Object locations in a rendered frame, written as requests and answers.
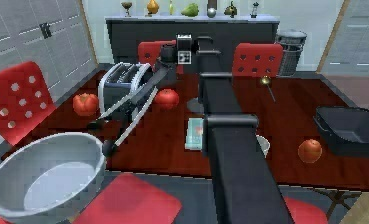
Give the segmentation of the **red tomato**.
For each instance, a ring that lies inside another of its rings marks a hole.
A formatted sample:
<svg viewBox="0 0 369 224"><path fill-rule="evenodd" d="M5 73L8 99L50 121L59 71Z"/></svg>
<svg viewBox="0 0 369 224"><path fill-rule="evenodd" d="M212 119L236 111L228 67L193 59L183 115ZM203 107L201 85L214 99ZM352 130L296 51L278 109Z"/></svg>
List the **red tomato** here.
<svg viewBox="0 0 369 224"><path fill-rule="evenodd" d="M99 100L95 94L83 93L73 98L73 109L79 116L91 116L98 110Z"/></svg>
<svg viewBox="0 0 369 224"><path fill-rule="evenodd" d="M179 104L179 95L173 89L163 89L155 96L154 103L163 110L171 110Z"/></svg>

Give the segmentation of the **grey door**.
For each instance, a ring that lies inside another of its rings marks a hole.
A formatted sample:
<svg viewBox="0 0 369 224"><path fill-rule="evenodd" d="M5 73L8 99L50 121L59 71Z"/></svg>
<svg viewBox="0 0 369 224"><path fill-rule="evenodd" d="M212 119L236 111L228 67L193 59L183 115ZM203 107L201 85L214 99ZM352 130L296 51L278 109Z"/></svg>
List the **grey door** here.
<svg viewBox="0 0 369 224"><path fill-rule="evenodd" d="M55 101L96 69L81 0L0 0L0 70L25 61L38 64Z"/></svg>
<svg viewBox="0 0 369 224"><path fill-rule="evenodd" d="M344 0L317 71L369 76L369 0Z"/></svg>

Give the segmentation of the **grey bowl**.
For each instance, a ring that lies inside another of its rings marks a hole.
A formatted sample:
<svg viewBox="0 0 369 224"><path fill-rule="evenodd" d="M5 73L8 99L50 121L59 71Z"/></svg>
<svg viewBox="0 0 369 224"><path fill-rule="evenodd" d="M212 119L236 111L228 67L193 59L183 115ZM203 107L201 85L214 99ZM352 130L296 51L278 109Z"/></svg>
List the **grey bowl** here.
<svg viewBox="0 0 369 224"><path fill-rule="evenodd" d="M80 212L104 179L102 143L81 132L36 140L0 164L0 217L14 224L57 224Z"/></svg>

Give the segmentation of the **red apple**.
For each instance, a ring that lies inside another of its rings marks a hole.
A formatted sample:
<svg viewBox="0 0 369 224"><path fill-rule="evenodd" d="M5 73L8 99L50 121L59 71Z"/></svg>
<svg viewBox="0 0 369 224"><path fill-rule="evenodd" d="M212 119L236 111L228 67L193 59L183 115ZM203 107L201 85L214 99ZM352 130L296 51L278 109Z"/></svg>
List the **red apple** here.
<svg viewBox="0 0 369 224"><path fill-rule="evenodd" d="M321 144L315 139L303 141L298 148L298 156L304 163L315 163L321 155Z"/></svg>

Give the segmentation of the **dark gold statuette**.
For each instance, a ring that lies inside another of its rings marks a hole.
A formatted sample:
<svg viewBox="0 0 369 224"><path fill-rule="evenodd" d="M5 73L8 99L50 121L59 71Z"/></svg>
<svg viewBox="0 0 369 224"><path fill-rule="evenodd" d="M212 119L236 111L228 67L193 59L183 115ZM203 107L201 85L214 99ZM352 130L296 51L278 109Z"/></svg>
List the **dark gold statuette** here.
<svg viewBox="0 0 369 224"><path fill-rule="evenodd" d="M230 5L224 10L225 15L229 15L233 18L237 14L237 8L234 6L233 2L230 2Z"/></svg>

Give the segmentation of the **dark goblet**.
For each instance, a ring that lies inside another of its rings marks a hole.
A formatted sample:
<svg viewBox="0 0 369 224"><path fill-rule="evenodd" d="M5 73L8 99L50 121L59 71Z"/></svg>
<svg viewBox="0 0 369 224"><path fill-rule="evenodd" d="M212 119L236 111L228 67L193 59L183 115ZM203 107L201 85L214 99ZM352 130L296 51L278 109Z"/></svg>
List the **dark goblet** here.
<svg viewBox="0 0 369 224"><path fill-rule="evenodd" d="M125 9L125 17L131 17L130 8L132 7L132 2L121 2L121 6Z"/></svg>

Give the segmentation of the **green lump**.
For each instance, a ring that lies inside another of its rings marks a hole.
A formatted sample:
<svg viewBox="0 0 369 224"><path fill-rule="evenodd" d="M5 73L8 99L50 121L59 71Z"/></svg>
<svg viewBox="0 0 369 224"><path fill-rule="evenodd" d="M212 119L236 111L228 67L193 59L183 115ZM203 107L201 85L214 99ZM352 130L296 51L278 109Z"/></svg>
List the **green lump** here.
<svg viewBox="0 0 369 224"><path fill-rule="evenodd" d="M181 14L188 17L195 17L199 13L199 8L196 3L191 3L186 6L182 11Z"/></svg>

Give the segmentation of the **white mug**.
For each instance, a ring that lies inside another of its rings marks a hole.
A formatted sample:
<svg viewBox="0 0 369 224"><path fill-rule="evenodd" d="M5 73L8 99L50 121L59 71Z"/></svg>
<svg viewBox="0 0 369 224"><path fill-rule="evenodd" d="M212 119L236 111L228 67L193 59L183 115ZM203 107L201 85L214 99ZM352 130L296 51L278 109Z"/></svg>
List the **white mug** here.
<svg viewBox="0 0 369 224"><path fill-rule="evenodd" d="M264 154L264 156L267 156L268 152L269 152L269 149L270 149L270 142L263 136L261 135L257 135L256 136L257 138L257 141L261 147L261 150Z"/></svg>

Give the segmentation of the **silver ball with dark post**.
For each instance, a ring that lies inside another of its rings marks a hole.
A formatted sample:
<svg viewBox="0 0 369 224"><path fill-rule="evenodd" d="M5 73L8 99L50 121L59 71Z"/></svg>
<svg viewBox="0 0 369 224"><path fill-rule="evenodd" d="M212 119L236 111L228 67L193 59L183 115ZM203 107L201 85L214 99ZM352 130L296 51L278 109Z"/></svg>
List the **silver ball with dark post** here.
<svg viewBox="0 0 369 224"><path fill-rule="evenodd" d="M207 0L207 16L209 18L214 18L217 11L217 0Z"/></svg>

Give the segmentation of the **black sideboard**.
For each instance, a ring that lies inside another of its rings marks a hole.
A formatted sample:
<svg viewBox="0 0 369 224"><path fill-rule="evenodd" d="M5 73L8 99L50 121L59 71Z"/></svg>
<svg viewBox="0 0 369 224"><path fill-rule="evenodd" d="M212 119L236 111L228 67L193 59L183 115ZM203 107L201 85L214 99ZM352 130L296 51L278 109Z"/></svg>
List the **black sideboard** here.
<svg viewBox="0 0 369 224"><path fill-rule="evenodd" d="M115 63L136 63L137 47L143 41L171 41L177 34L210 36L222 52L222 70L232 69L233 53L239 43L273 43L280 21L274 16L107 16L105 18Z"/></svg>

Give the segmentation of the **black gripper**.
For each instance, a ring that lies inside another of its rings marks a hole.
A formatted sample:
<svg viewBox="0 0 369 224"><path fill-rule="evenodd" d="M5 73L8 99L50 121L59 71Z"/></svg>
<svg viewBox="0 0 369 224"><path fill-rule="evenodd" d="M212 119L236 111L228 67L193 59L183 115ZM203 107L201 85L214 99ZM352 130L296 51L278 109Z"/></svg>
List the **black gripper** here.
<svg viewBox="0 0 369 224"><path fill-rule="evenodd" d="M133 129L137 126L141 118L151 106L158 89L170 86L176 83L177 75L177 50L175 44L163 44L160 47L160 54L154 65L155 74L141 87L134 92L127 94L117 101L108 110L106 110L99 118L87 125L88 130L101 129L106 121L114 117L116 111L119 112L118 117L123 119L128 117L131 112L145 102L135 116L131 116L131 123L126 127L121 127L116 140L105 140L102 147L102 153L105 157L111 157L122 142L129 136Z"/></svg>

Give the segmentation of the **yellow vase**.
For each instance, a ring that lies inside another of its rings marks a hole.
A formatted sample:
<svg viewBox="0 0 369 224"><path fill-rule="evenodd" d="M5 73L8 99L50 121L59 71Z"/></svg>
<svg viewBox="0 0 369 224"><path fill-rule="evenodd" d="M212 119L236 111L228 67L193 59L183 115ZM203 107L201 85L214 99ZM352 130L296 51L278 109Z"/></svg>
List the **yellow vase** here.
<svg viewBox="0 0 369 224"><path fill-rule="evenodd" d="M159 5L156 0L149 0L147 4L147 16L152 17L159 10Z"/></svg>

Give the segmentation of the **dark red wooden table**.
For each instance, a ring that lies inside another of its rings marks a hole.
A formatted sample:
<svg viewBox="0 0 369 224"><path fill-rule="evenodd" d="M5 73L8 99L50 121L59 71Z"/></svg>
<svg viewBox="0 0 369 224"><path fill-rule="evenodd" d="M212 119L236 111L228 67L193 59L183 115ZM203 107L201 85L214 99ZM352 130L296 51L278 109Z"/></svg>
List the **dark red wooden table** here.
<svg viewBox="0 0 369 224"><path fill-rule="evenodd" d="M111 171L126 171L173 176L210 175L207 158L184 147L187 121L191 113L187 101L197 94L198 79L182 75L174 88L179 105L171 111L152 107L120 150L109 159ZM325 150L313 163L303 162L299 145L319 134L313 115L319 106L342 104L325 82L309 79L275 78L266 90L256 79L238 77L234 90L242 109L259 117L258 132L271 143L267 163L275 180L291 188L303 186L313 200L321 199L321 189L332 195L357 196L343 217L344 224L358 224L369 218L369 158L341 157Z"/></svg>

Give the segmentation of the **silver black toaster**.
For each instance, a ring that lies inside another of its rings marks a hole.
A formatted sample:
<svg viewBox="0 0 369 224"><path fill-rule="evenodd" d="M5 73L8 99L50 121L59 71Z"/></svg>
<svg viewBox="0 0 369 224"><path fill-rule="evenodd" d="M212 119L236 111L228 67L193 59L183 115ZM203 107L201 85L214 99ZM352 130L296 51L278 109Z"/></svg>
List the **silver black toaster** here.
<svg viewBox="0 0 369 224"><path fill-rule="evenodd" d="M153 72L149 63L120 62L115 64L106 72L98 84L100 113L103 114L123 97L136 91L152 75Z"/></svg>

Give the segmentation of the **dark grey bin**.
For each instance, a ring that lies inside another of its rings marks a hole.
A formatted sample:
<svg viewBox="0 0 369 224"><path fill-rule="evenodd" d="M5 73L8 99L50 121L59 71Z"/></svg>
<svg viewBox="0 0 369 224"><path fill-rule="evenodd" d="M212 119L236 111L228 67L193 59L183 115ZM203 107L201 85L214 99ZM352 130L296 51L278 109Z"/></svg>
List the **dark grey bin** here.
<svg viewBox="0 0 369 224"><path fill-rule="evenodd" d="M280 77L291 77L296 73L296 68L303 52L307 34L294 29L279 31L275 42L283 48L283 57L278 71Z"/></svg>

